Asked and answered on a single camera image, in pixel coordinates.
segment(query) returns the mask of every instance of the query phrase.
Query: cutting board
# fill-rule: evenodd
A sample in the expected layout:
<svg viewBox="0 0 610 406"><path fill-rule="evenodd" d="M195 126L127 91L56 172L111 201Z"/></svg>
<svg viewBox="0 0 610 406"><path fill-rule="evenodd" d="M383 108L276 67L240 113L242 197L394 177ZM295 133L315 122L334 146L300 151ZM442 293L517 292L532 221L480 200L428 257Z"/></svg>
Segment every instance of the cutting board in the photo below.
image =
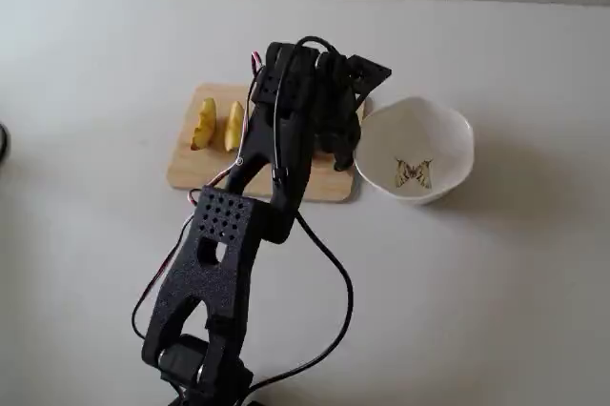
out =
<svg viewBox="0 0 610 406"><path fill-rule="evenodd" d="M232 103L239 101L243 106L247 94L248 87L245 86L204 84L197 88L187 109L168 168L168 181L172 187L177 189L201 187L234 162L236 151L224 150L225 125ZM201 101L208 97L213 98L216 103L216 129L213 140L208 148L192 151L191 138L197 125ZM363 106L358 111L360 120L362 113ZM338 202L349 197L354 183L354 167L338 173L333 169L333 164L334 158L331 154L316 154L304 199ZM218 185L222 188L224 181ZM271 196L271 189L271 168L267 165L246 187L245 194Z"/></svg>

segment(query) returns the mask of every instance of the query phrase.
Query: ceramic bowl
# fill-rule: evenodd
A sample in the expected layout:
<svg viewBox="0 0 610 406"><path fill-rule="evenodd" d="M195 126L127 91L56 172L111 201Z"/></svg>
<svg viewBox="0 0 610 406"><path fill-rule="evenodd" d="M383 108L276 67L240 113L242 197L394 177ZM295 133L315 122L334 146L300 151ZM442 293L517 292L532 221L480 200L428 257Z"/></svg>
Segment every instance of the ceramic bowl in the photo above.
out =
<svg viewBox="0 0 610 406"><path fill-rule="evenodd" d="M468 177L475 137L459 112L408 98L368 115L356 167L374 187L411 204L445 195Z"/></svg>

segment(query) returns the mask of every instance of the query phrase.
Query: black cable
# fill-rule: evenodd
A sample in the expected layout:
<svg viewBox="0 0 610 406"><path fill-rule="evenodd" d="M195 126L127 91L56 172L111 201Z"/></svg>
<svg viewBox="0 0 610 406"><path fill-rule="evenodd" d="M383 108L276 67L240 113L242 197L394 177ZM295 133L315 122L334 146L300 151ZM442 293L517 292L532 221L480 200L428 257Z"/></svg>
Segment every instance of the black cable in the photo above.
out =
<svg viewBox="0 0 610 406"><path fill-rule="evenodd" d="M324 48L326 48L326 50L328 52L336 53L336 49L331 44L329 44L327 41L322 39L321 37L305 36L296 42L295 46L292 48L290 54L288 55L288 60L286 60L286 65L282 69L282 72L279 76L279 83L277 84L277 93L275 94L275 102L274 102L274 154L275 154L274 168L276 170L281 170L281 168L282 168L282 162L281 162L282 154L281 154L280 145L279 145L279 116L277 115L277 111L278 111L277 106L279 105L279 98L281 97L281 94L283 92L284 85L286 83L285 81L288 76L288 71L290 70L290 67L293 64L293 61L295 60L295 56L296 56L298 50L301 47L303 47L304 44L306 44L308 42L316 42L320 46L323 46ZM280 183L282 183L281 178L283 178L283 176L280 175L278 178L280 179Z"/></svg>
<svg viewBox="0 0 610 406"><path fill-rule="evenodd" d="M0 123L0 165L9 156L10 137L7 127Z"/></svg>
<svg viewBox="0 0 610 406"><path fill-rule="evenodd" d="M145 336L137 329L137 325L135 324L135 317L137 315L137 312L140 309L140 306L142 306L142 303L144 302L144 300L146 299L148 294L151 292L151 289L153 288L153 286L156 283L156 281L159 280L159 277L161 277L163 272L167 269L168 265L172 261L172 258L175 255L176 251L178 250L178 247L180 247L180 243L182 242L182 237L184 237L184 232L186 232L187 227L191 224L192 220L193 220L193 216L191 215L189 218L187 218L184 221L184 223L182 224L182 229L180 230L180 235L178 236L177 241L175 241L175 244L173 245L172 249L170 250L168 255L165 257L165 260L163 260L163 263L161 263L161 266L157 270L157 272L154 275L154 277L151 279L151 282L149 282L149 285L146 286L146 289L144 289L144 292L140 296L140 299L137 300L137 303L135 303L135 306L133 307L133 311L132 311L132 328L133 328L133 332L140 339L144 339Z"/></svg>
<svg viewBox="0 0 610 406"><path fill-rule="evenodd" d="M336 349L336 346L338 346L339 343L345 337L345 334L347 333L347 330L350 327L350 322L352 321L352 314L354 313L354 285L352 284L352 279L350 278L350 275L348 274L347 270L343 267L341 262L338 260L338 258L336 258L336 256L331 252L331 250L324 245L324 243L320 240L319 237L317 237L317 235L310 228L310 226L307 224L307 222L305 221L305 219L299 212L296 213L296 220L298 221L299 225L303 228L303 231L312 239L312 241L314 241L314 243L322 251L322 253L325 254L329 260L331 260L333 265L335 265L335 267L339 270L339 272L343 276L343 280L345 280L345 286L347 288L347 312L345 314L345 320L343 321L341 330L339 331L335 340L324 350L324 352L322 352L320 355L318 355L313 360L308 361L307 363L304 363L290 371L287 371L280 375L272 376L272 377L269 377L268 379L257 382L255 385L250 387L250 389L248 389L248 392L246 393L246 395L244 395L241 399L239 399L236 402L235 406L242 406L244 401L246 400L246 398L249 395L253 394L254 392L256 392L259 389L262 389L263 387L267 387L268 385L271 385L271 384L274 384L281 380L287 379L288 377L298 375L298 374L304 372L305 370L309 370L310 368L313 368L320 361L322 361L324 358L326 358L328 355L330 355L334 349Z"/></svg>

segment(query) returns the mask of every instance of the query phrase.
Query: table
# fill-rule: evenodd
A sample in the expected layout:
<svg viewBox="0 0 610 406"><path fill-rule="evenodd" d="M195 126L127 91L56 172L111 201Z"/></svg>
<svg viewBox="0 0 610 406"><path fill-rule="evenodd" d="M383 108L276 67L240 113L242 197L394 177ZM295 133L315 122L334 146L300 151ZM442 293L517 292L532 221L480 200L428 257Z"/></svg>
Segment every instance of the table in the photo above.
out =
<svg viewBox="0 0 610 406"><path fill-rule="evenodd" d="M0 0L2 404L166 405L134 301L190 206L165 170L201 82L318 34L394 70L374 106L463 112L471 178L429 207L366 184L303 204L356 285L345 342L274 405L602 404L610 397L610 10L427 0ZM254 265L243 358L316 355L345 292L295 227ZM139 318L145 326L150 300ZM205 313L188 328L200 334Z"/></svg>

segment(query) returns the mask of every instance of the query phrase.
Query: butterfly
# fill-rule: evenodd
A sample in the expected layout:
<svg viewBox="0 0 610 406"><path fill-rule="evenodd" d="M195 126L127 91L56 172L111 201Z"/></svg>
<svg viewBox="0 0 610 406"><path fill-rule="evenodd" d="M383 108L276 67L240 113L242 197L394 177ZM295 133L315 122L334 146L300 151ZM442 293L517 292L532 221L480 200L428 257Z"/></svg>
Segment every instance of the butterfly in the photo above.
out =
<svg viewBox="0 0 610 406"><path fill-rule="evenodd" d="M422 187L432 189L432 182L430 181L430 163L432 163L432 160L423 160L417 166L411 166L398 158L395 158L395 160L398 163L396 177L394 178L396 188L402 187L409 179L415 179Z"/></svg>

